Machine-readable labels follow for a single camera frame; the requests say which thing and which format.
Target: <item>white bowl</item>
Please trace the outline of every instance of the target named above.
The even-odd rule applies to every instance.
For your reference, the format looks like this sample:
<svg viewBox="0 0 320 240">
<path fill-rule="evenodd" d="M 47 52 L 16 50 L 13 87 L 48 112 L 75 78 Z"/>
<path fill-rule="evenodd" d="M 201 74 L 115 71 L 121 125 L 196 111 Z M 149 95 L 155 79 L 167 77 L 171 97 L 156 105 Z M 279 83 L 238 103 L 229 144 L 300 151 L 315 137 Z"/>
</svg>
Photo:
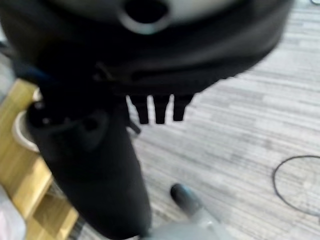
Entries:
<svg viewBox="0 0 320 240">
<path fill-rule="evenodd" d="M 26 111 L 22 111 L 18 116 L 16 116 L 12 126 L 12 135 L 21 146 L 29 149 L 30 151 L 39 153 L 39 148 L 27 129 L 26 113 Z"/>
</svg>

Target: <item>gray striped carpet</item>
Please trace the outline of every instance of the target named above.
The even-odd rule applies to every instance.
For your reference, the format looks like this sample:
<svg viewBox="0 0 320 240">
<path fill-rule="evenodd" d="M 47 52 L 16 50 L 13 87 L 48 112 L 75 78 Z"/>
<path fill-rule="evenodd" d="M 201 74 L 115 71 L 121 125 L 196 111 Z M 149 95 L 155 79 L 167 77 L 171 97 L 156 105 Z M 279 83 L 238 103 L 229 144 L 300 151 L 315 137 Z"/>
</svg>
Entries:
<svg viewBox="0 0 320 240">
<path fill-rule="evenodd" d="M 0 66 L 0 71 L 5 93 L 9 81 L 2 71 L 8 70 Z M 136 116 L 134 107 L 131 113 Z M 198 94 L 184 122 L 172 122 L 171 116 L 172 104 L 166 125 L 143 126 L 134 140 L 155 227 L 185 220 L 169 196 L 170 186 L 180 182 L 236 240 L 320 239 L 319 219 L 285 205 L 271 179 L 286 158 L 320 155 L 320 6 L 297 1 L 274 52 Z M 86 224 L 81 230 L 83 224 L 80 220 L 74 229 L 79 240 L 102 239 Z"/>
</svg>

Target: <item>wood surface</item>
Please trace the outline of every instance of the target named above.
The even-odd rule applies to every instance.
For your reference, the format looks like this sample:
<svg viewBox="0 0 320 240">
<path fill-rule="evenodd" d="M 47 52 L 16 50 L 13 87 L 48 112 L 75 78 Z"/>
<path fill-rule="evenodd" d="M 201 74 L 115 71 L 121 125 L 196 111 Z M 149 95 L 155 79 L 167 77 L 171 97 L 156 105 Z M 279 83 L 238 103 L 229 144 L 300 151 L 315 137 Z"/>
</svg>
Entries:
<svg viewBox="0 0 320 240">
<path fill-rule="evenodd" d="M 78 213 L 68 201 L 45 195 L 53 181 L 50 170 L 12 135 L 13 122 L 31 103 L 34 90 L 17 80 L 0 106 L 0 184 L 27 222 L 27 240 L 64 240 Z"/>
</svg>

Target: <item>wooden furniture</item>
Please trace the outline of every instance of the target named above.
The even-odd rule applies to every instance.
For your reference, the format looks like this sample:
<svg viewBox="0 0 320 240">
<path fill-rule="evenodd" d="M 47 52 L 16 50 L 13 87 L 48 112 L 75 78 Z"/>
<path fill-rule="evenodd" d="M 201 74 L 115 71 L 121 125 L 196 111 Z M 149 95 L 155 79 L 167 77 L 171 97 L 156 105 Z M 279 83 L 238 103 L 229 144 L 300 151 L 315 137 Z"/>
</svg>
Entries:
<svg viewBox="0 0 320 240">
<path fill-rule="evenodd" d="M 78 213 L 46 195 L 53 178 L 44 160 L 15 142 L 12 125 L 32 100 L 35 86 L 18 80 L 0 106 L 0 184 L 27 224 L 27 240 L 65 240 Z"/>
</svg>

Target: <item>black cable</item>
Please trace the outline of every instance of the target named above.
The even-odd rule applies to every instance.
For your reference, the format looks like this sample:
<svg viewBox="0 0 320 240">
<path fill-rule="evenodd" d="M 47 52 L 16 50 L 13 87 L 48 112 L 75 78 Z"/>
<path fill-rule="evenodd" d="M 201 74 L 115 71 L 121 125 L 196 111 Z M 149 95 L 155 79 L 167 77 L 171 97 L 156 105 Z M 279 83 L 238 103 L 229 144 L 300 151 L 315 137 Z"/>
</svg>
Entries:
<svg viewBox="0 0 320 240">
<path fill-rule="evenodd" d="M 301 158 L 316 158 L 316 159 L 320 159 L 320 156 L 313 156 L 313 155 L 302 155 L 302 156 L 293 156 L 293 157 L 290 157 L 286 160 L 284 160 L 283 162 L 281 162 L 277 167 L 276 169 L 273 171 L 272 173 L 272 183 L 273 183 L 273 189 L 274 189 L 274 192 L 275 194 L 286 204 L 288 205 L 289 207 L 299 211 L 299 212 L 302 212 L 304 214 L 308 214 L 308 215 L 312 215 L 312 216 L 316 216 L 316 217 L 320 217 L 320 214 L 315 214 L 315 213 L 312 213 L 310 211 L 305 211 L 305 210 L 302 210 L 294 205 L 292 205 L 291 203 L 289 203 L 278 191 L 278 188 L 277 188 L 277 184 L 276 184 L 276 175 L 277 175 L 277 172 L 278 170 L 281 168 L 282 165 L 284 165 L 285 163 L 289 162 L 289 161 L 292 161 L 292 160 L 295 160 L 295 159 L 301 159 Z"/>
</svg>

